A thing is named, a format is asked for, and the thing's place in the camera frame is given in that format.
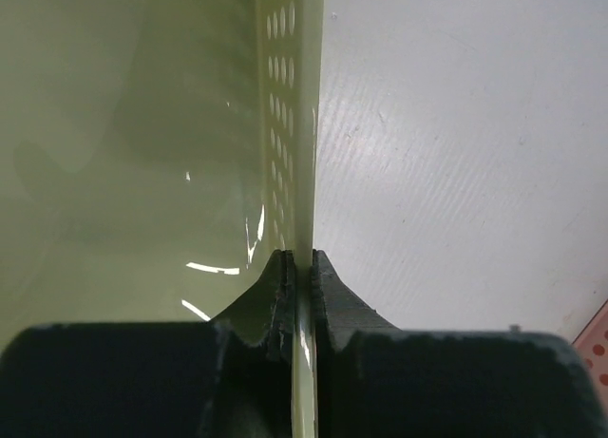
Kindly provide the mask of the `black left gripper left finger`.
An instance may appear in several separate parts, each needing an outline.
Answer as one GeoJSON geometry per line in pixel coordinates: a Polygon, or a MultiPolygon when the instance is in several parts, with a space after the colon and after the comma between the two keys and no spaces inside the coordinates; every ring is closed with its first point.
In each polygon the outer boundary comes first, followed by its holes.
{"type": "Polygon", "coordinates": [[[217,317],[53,323],[1,353],[5,437],[288,437],[295,265],[274,251],[217,317]]]}

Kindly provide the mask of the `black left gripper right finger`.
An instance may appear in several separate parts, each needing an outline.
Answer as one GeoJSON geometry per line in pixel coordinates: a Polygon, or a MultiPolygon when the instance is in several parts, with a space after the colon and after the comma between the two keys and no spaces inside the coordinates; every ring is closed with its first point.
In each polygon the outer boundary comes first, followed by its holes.
{"type": "Polygon", "coordinates": [[[550,333],[402,330],[313,255],[323,437],[603,437],[575,349],[550,333]]]}

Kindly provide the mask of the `pink plastic basket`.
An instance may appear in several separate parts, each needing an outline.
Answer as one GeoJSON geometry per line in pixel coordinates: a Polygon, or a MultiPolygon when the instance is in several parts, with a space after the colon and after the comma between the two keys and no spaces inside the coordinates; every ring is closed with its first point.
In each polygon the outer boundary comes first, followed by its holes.
{"type": "Polygon", "coordinates": [[[573,346],[583,360],[588,375],[604,411],[608,400],[608,304],[604,301],[580,334],[573,346]]]}

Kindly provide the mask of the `yellow green plastic basket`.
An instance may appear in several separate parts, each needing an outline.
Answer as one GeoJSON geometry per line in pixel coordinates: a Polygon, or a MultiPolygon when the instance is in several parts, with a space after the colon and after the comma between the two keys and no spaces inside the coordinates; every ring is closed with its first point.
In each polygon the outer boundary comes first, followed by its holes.
{"type": "Polygon", "coordinates": [[[1,0],[1,353],[53,323],[209,321],[294,260],[311,311],[324,0],[1,0]]]}

